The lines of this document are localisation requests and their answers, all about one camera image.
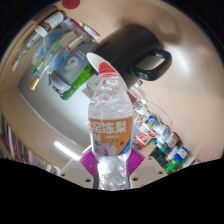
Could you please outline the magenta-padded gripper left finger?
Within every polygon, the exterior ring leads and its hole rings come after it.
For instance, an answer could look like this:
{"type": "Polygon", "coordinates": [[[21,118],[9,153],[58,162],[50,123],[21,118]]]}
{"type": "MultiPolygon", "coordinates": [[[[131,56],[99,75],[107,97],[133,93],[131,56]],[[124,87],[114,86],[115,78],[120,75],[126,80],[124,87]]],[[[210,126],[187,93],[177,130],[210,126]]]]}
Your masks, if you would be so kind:
{"type": "Polygon", "coordinates": [[[59,176],[84,188],[98,187],[97,161],[91,151],[79,160],[71,159],[59,172],[59,176]]]}

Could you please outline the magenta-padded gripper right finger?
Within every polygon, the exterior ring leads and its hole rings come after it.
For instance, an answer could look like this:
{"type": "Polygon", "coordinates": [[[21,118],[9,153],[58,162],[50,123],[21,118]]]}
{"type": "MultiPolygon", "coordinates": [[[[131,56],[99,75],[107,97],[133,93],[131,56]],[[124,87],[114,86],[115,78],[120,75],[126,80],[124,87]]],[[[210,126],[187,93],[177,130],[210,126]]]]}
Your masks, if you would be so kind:
{"type": "Polygon", "coordinates": [[[166,172],[151,156],[145,157],[132,149],[127,160],[127,174],[131,188],[140,188],[166,176],[166,172]]]}

